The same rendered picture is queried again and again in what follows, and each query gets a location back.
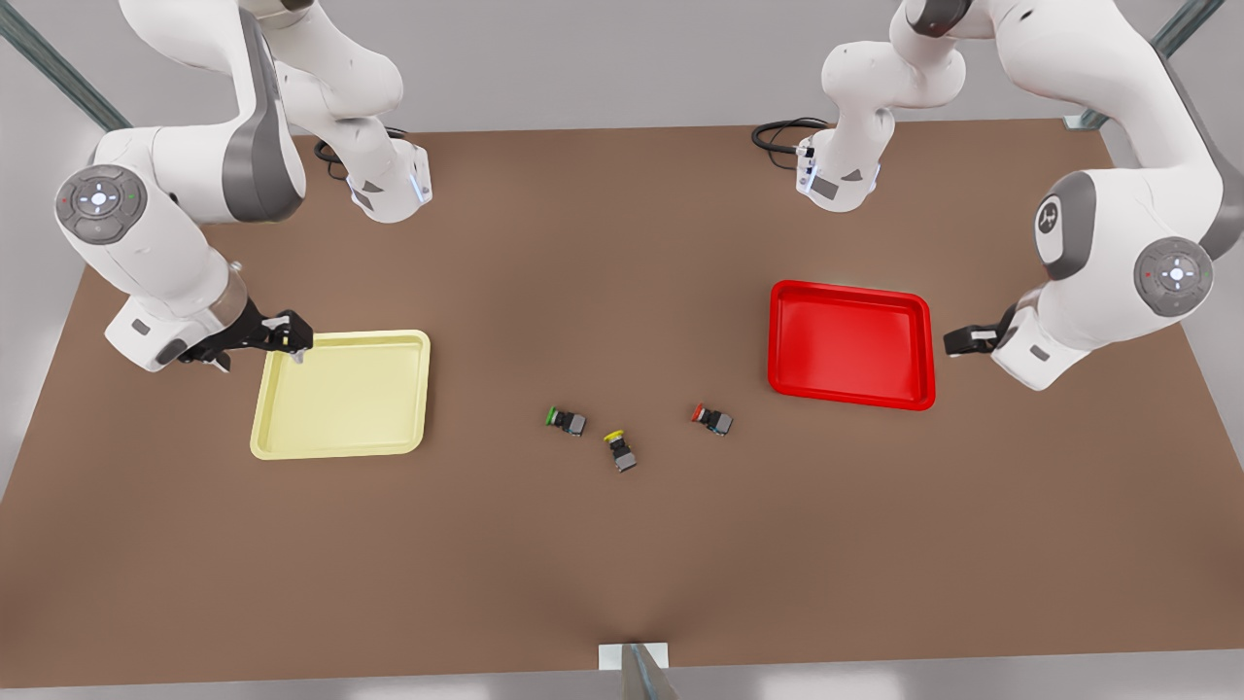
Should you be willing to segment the pale yellow square tray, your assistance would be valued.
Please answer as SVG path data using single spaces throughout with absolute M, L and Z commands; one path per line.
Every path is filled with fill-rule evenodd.
M 301 359 L 266 356 L 250 448 L 262 460 L 404 455 L 423 439 L 430 338 L 326 332 Z

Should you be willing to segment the red rectangular tray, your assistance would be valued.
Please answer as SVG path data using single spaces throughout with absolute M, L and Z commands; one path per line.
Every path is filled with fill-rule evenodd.
M 929 306 L 914 293 L 774 283 L 766 377 L 782 395 L 924 412 L 935 403 Z

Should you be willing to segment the silver frame post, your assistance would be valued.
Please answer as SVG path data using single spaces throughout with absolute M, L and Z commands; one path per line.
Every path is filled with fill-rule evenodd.
M 621 673 L 621 700 L 680 700 L 667 678 L 671 647 L 662 643 L 603 644 L 597 668 Z
M 107 98 L 58 53 L 9 0 L 0 0 L 0 36 L 106 132 L 132 128 Z
M 1151 65 L 1154 65 L 1157 71 L 1162 71 L 1164 62 L 1182 48 L 1200 26 L 1205 25 L 1210 17 L 1215 17 L 1227 1 L 1229 0 L 1181 0 L 1176 12 L 1164 22 L 1164 26 L 1144 41 L 1144 48 L 1141 48 L 1140 40 L 1133 41 L 1135 46 L 1128 46 L 1131 52 L 1127 55 L 1128 67 L 1125 68 L 1125 75 L 1140 80 L 1140 76 L 1154 72 L 1154 67 Z M 1118 121 L 1123 114 L 1123 112 L 1117 111 L 1117 107 L 1123 106 L 1122 103 L 1110 106 L 1084 103 L 1084 112 L 1080 114 L 1064 117 L 1062 124 L 1067 131 L 1100 131 L 1105 123 Z

